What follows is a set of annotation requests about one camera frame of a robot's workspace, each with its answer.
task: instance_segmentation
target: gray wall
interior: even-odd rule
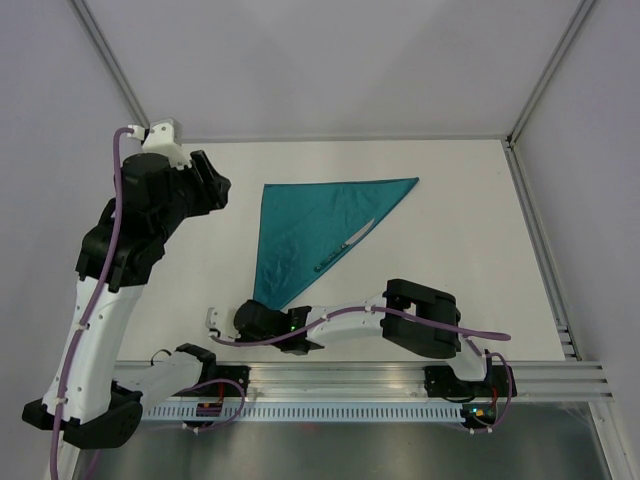
[[[600,2],[519,152],[587,357],[640,457],[640,3]]]
[[[579,0],[87,2],[151,118],[273,140],[506,133]]]
[[[0,476],[31,479],[50,435],[22,406],[60,360],[80,242],[113,188],[111,135],[131,122],[62,0],[4,0],[0,59]]]

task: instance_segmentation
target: purple cable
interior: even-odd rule
[[[111,268],[111,262],[113,261],[113,257],[116,253],[116,246],[118,243],[118,236],[120,235],[120,225],[122,223],[122,176],[120,173],[121,170],[121,162],[120,162],[120,137],[125,133],[133,133],[133,129],[124,127],[119,128],[113,134],[113,172],[114,172],[114,183],[116,190],[116,211],[113,220],[113,229],[111,231],[111,239],[109,241],[109,249],[107,250],[107,256],[104,259],[104,264],[102,265],[102,271],[100,272],[100,277],[98,278],[98,283],[96,283],[96,288],[93,290],[91,294],[91,298],[89,299],[89,303],[87,303],[87,308],[85,308],[82,317],[80,317],[80,321],[78,322],[81,326],[84,326],[89,321],[91,314],[93,313],[93,309],[98,303],[98,299],[100,298],[100,294],[102,293],[102,288],[107,280],[107,275],[109,274],[109,269]],[[67,354],[64,357],[64,362],[62,363],[62,370],[60,371],[60,381],[58,382],[58,398],[64,398],[64,395],[67,391],[67,381],[69,380],[69,373],[71,372],[71,365],[73,364],[73,357],[78,349],[78,344],[80,343],[80,337],[82,336],[82,332],[84,330],[76,330],[71,337],[71,342],[69,342],[69,348],[67,350]],[[49,471],[51,474],[51,480],[58,480],[58,443],[60,440],[60,425],[62,423],[62,411],[64,409],[64,405],[62,403],[58,403],[56,405],[55,415],[53,417],[53,434],[51,437],[51,451],[49,454]]]
[[[311,322],[309,325],[306,325],[302,328],[294,330],[293,332],[280,335],[279,337],[269,338],[268,340],[261,340],[259,342],[233,342],[228,340],[222,340],[215,336],[211,336],[211,340],[213,340],[216,343],[219,343],[220,345],[226,345],[228,347],[258,347],[262,345],[273,345],[274,343],[282,342],[283,340],[288,340],[289,338],[293,338],[297,335],[300,335],[301,333],[307,332],[312,328],[317,327],[321,323],[331,320],[332,318],[338,317],[340,315],[344,315],[345,313],[365,312],[365,311],[366,310],[364,306],[341,308],[340,310],[336,310],[334,312],[328,313],[326,319],[319,318],[318,320]],[[507,342],[511,340],[511,335],[508,335],[506,333],[484,332],[482,330],[471,330],[469,328],[464,328],[464,327],[455,327],[453,325],[446,325],[444,323],[438,323],[433,320],[427,320],[426,318],[416,317],[415,315],[411,315],[410,313],[403,312],[402,310],[395,310],[393,308],[373,306],[371,307],[371,311],[389,313],[391,315],[402,317],[405,320],[420,323],[427,327],[438,328],[440,330],[446,330],[448,332],[459,333],[461,335],[464,335],[465,337],[485,338],[487,340],[495,340],[498,342]]]
[[[225,425],[229,425],[236,418],[238,418],[240,416],[240,414],[242,413],[242,409],[244,409],[245,396],[246,396],[245,391],[243,390],[243,388],[240,386],[240,384],[238,382],[235,382],[233,380],[229,380],[228,378],[216,378],[215,380],[208,380],[206,382],[202,382],[202,383],[199,383],[197,385],[194,385],[193,387],[189,387],[189,388],[185,388],[184,390],[180,390],[178,393],[176,393],[176,395],[180,395],[181,393],[191,392],[193,390],[198,390],[199,388],[206,387],[208,385],[215,385],[217,383],[226,383],[227,385],[231,385],[233,388],[235,388],[238,391],[238,393],[240,394],[240,406],[235,411],[235,413],[233,415],[231,415],[228,419],[226,419],[224,422],[216,423],[216,424],[211,425],[209,427],[200,427],[200,428],[198,428],[198,432],[211,432],[213,430],[218,430],[218,429],[224,427]]]
[[[341,308],[340,310],[336,310],[334,312],[331,313],[327,313],[327,318],[319,318],[318,320],[311,322],[309,325],[305,325],[302,328],[299,328],[298,330],[294,330],[293,332],[289,332],[289,333],[285,333],[284,335],[280,335],[279,337],[273,337],[273,338],[269,338],[268,340],[261,340],[259,342],[230,342],[227,340],[221,340],[220,338],[211,337],[211,340],[213,340],[216,343],[219,343],[220,345],[226,345],[228,347],[259,347],[262,345],[273,345],[274,343],[278,343],[281,342],[283,340],[288,340],[289,338],[293,338],[293,337],[297,337],[298,335],[300,335],[301,333],[307,332],[309,330],[311,330],[314,327],[317,327],[318,325],[320,325],[321,323],[324,323],[326,321],[331,320],[334,317],[338,317],[340,315],[344,315],[345,313],[353,313],[353,312],[363,312],[364,311],[364,307],[345,307],[345,308]]]
[[[87,468],[87,473],[84,474],[82,480],[90,480],[93,477],[93,472],[98,466],[98,461],[100,460],[100,452],[102,450],[96,450],[91,458],[91,463],[89,463],[89,467]]]

